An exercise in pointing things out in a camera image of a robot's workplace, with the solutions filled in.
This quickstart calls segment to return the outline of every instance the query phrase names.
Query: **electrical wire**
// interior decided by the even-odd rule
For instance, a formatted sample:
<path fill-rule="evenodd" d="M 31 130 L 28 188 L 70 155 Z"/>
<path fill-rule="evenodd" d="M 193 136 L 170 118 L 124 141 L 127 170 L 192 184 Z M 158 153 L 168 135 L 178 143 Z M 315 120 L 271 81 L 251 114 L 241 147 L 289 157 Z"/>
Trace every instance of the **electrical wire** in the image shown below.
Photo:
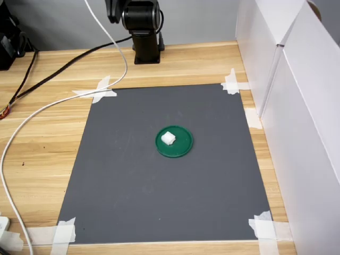
<path fill-rule="evenodd" d="M 159 34 L 163 28 L 163 24 L 164 24 L 164 14 L 163 12 L 160 10 L 160 14 L 161 14 L 161 23 L 160 26 L 156 32 L 156 34 Z M 130 40 L 132 38 L 132 36 L 126 37 L 124 39 L 118 40 L 116 43 L 122 43 L 124 41 Z M 25 78 L 22 82 L 22 84 L 19 86 L 18 90 L 16 91 L 15 95 L 12 97 L 11 101 L 9 102 L 9 104 L 7 104 L 6 106 L 4 106 L 1 110 L 0 110 L 0 120 L 4 119 L 6 116 L 8 116 L 8 114 L 11 111 L 11 106 L 14 104 L 14 102 L 23 97 L 26 96 L 27 94 L 33 92 L 34 90 L 36 90 L 37 88 L 39 88 L 41 85 L 43 85 L 44 83 L 48 82 L 49 80 L 51 80 L 52 78 L 56 77 L 57 75 L 59 75 L 61 72 L 65 71 L 67 68 L 69 68 L 71 65 L 73 65 L 75 62 L 77 62 L 78 60 L 82 59 L 83 57 L 91 54 L 92 52 L 95 52 L 96 50 L 105 48 L 107 46 L 113 45 L 113 42 L 110 42 L 108 44 L 103 44 L 103 45 L 99 45 L 95 48 L 92 48 L 82 54 L 80 54 L 79 56 L 73 58 L 72 60 L 70 60 L 69 62 L 67 62 L 64 66 L 62 66 L 59 70 L 57 70 L 56 72 L 54 72 L 53 74 L 51 74 L 50 76 L 48 76 L 47 78 L 41 80 L 40 82 L 38 82 L 37 84 L 35 84 L 34 86 L 32 86 L 31 88 L 29 88 L 28 90 L 24 91 L 23 93 L 19 94 L 19 91 L 21 90 L 21 88 L 23 87 L 23 85 L 26 82 L 26 79 L 28 77 L 28 74 L 30 73 L 31 67 L 33 66 L 33 63 L 36 59 L 36 56 L 38 55 L 39 50 L 35 49 L 35 47 L 33 47 L 33 45 L 31 44 L 32 48 L 35 50 L 35 54 L 33 56 L 32 62 L 26 72 Z"/>
<path fill-rule="evenodd" d="M 1 162 L 0 162 L 0 175 L 1 175 L 1 180 L 2 180 L 2 183 L 3 183 L 3 187 L 4 187 L 4 189 L 5 189 L 6 195 L 7 195 L 7 197 L 8 197 L 8 200 L 9 200 L 9 202 L 10 202 L 10 204 L 11 204 L 11 206 L 12 206 L 12 208 L 13 208 L 13 210 L 14 210 L 14 212 L 15 212 L 15 214 L 16 214 L 18 220 L 19 220 L 19 223 L 20 223 L 20 225 L 21 225 L 21 227 L 22 227 L 22 230 L 23 230 L 23 232 L 24 232 L 24 235 L 25 235 L 25 238 L 26 238 L 26 240 L 27 240 L 27 244 L 28 244 L 28 247 L 29 247 L 29 250 L 30 250 L 30 255 L 33 255 L 33 247 L 32 247 L 32 243 L 31 243 L 31 241 L 30 241 L 28 232 L 27 232 L 27 230 L 26 230 L 26 228 L 25 228 L 24 222 L 23 222 L 23 220 L 22 220 L 22 218 L 21 218 L 21 216 L 20 216 L 20 214 L 19 214 L 19 212 L 18 212 L 18 210 L 17 210 L 17 208 L 16 208 L 16 206 L 15 206 L 15 204 L 14 204 L 14 202 L 13 202 L 13 199 L 12 199 L 12 197 L 11 197 L 11 194 L 10 194 L 10 192 L 9 192 L 9 189 L 8 189 L 8 187 L 7 187 L 7 184 L 6 184 L 6 181 L 5 181 L 5 177 L 4 177 L 4 160 L 5 160 L 6 153 L 7 153 L 8 149 L 9 149 L 9 147 L 10 147 L 10 145 L 11 145 L 13 139 L 15 138 L 15 136 L 17 135 L 17 133 L 22 129 L 22 127 L 23 127 L 27 122 L 29 122 L 34 116 L 36 116 L 38 113 L 42 112 L 43 110 L 45 110 L 45 109 L 47 109 L 47 108 L 49 108 L 49 107 L 51 107 L 51 106 L 54 106 L 54 105 L 56 105 L 56 104 L 59 104 L 59 103 L 62 103 L 62 102 L 65 102 L 65 101 L 74 99 L 74 98 L 78 98 L 78 97 L 81 97 L 81 96 L 86 96 L 86 95 L 92 94 L 92 93 L 94 93 L 94 92 L 104 91 L 104 90 L 106 90 L 108 87 L 111 87 L 111 86 L 117 84 L 118 82 L 120 82 L 120 81 L 125 77 L 126 73 L 128 72 L 128 63 L 127 63 L 127 61 L 126 61 L 126 58 L 125 58 L 125 56 L 124 56 L 122 50 L 119 48 L 118 44 L 117 44 L 117 43 L 115 42 L 115 40 L 111 37 L 111 35 L 106 31 L 106 29 L 103 27 L 103 25 L 99 22 L 99 20 L 97 19 L 97 17 L 96 17 L 95 14 L 93 13 L 93 11 L 92 11 L 92 9 L 91 9 L 89 3 L 87 2 L 87 0 L 84 0 L 84 1 L 85 1 L 85 3 L 86 3 L 86 6 L 87 6 L 88 9 L 89 9 L 91 15 L 93 16 L 93 18 L 96 20 L 96 22 L 98 23 L 98 25 L 102 28 L 102 30 L 105 32 L 105 34 L 109 37 L 109 39 L 112 41 L 112 43 L 116 46 L 116 48 L 117 48 L 117 49 L 119 50 L 119 52 L 121 53 L 121 55 L 122 55 L 122 57 L 123 57 L 123 59 L 124 59 L 124 63 L 125 63 L 125 71 L 124 71 L 123 75 L 122 75 L 118 80 L 116 80 L 115 82 L 109 84 L 108 86 L 106 86 L 106 87 L 104 87 L 104 88 L 102 88 L 102 89 L 96 89 L 96 90 L 93 90 L 93 91 L 91 91 L 91 92 L 86 92 L 86 93 L 83 93 L 83 94 L 80 94 L 80 95 L 75 95 L 75 96 L 72 96 L 72 97 L 67 97 L 67 98 L 64 98 L 64 99 L 55 101 L 55 102 L 53 102 L 53 103 L 51 103 L 51 104 L 48 104 L 48 105 L 44 106 L 43 108 L 41 108 L 41 109 L 35 111 L 34 113 L 32 113 L 30 116 L 28 116 L 28 117 L 27 117 L 27 118 L 19 125 L 19 127 L 14 131 L 14 133 L 12 134 L 10 140 L 8 141 L 6 147 L 5 147 L 4 151 L 3 151 L 2 157 L 1 157 Z"/>

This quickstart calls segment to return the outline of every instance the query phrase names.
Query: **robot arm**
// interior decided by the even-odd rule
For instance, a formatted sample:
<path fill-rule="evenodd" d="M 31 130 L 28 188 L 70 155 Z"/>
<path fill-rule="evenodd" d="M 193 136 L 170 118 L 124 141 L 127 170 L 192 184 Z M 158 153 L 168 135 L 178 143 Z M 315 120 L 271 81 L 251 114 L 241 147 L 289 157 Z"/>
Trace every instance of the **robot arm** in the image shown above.
<path fill-rule="evenodd" d="M 132 36 L 136 52 L 135 64 L 158 64 L 160 52 L 164 50 L 160 25 L 160 9 L 157 0 L 105 0 L 107 16 L 111 23 L 122 19 L 124 28 Z"/>
<path fill-rule="evenodd" d="M 131 0 L 105 0 L 107 17 L 111 23 L 119 23 L 122 14 Z"/>

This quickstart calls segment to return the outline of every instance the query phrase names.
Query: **white cardboard box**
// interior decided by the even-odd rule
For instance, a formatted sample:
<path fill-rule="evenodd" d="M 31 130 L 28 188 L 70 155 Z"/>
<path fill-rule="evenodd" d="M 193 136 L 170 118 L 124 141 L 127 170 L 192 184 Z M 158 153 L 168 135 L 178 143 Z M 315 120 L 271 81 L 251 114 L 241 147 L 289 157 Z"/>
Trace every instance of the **white cardboard box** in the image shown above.
<path fill-rule="evenodd" d="M 303 1 L 240 1 L 236 38 L 260 116 L 282 53 L 282 46 Z"/>
<path fill-rule="evenodd" d="M 262 123 L 298 254 L 340 254 L 340 48 L 304 3 Z"/>

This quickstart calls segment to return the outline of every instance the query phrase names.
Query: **wooden table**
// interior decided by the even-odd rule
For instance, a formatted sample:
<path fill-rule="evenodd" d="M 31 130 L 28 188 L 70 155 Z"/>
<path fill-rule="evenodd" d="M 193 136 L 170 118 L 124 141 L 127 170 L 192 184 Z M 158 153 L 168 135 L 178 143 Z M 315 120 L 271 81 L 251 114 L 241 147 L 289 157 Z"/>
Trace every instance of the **wooden table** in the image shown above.
<path fill-rule="evenodd" d="M 41 52 L 24 89 L 52 74 L 83 50 Z M 238 82 L 247 82 L 237 42 L 167 46 L 158 65 L 134 65 L 134 51 L 124 48 L 129 70 L 116 88 L 221 83 L 235 69 Z M 21 83 L 32 53 L 18 58 L 9 71 L 0 72 L 0 106 Z M 95 89 L 111 75 L 124 71 L 116 49 L 102 49 L 20 99 L 10 115 L 0 121 L 0 150 L 19 124 L 48 103 L 74 95 L 72 90 Z M 254 107 L 250 90 L 241 91 L 244 107 Z M 4 173 L 14 202 L 26 227 L 55 226 L 77 155 L 91 98 L 77 98 L 53 106 L 34 117 L 18 134 L 6 156 Z M 263 130 L 250 129 L 263 182 L 275 221 L 286 222 L 286 212 Z M 10 231 L 20 232 L 18 219 L 0 187 L 0 211 L 11 220 Z M 281 254 L 296 254 L 293 242 L 279 242 Z M 35 254 L 49 254 L 50 247 L 35 247 Z M 14 254 L 28 254 L 28 247 Z M 259 254 L 258 241 L 181 242 L 70 245 L 69 254 Z"/>

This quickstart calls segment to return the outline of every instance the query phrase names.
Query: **green plastic lid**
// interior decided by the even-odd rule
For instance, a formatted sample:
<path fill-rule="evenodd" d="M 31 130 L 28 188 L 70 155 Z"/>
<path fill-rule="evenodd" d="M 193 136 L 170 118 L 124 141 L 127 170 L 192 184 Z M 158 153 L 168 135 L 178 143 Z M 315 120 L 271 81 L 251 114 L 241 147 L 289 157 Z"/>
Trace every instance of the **green plastic lid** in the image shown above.
<path fill-rule="evenodd" d="M 176 136 L 171 145 L 165 144 L 161 137 L 166 132 Z M 179 158 L 187 154 L 192 147 L 193 137 L 189 130 L 181 126 L 167 126 L 160 130 L 156 136 L 156 147 L 160 154 L 168 158 Z"/>

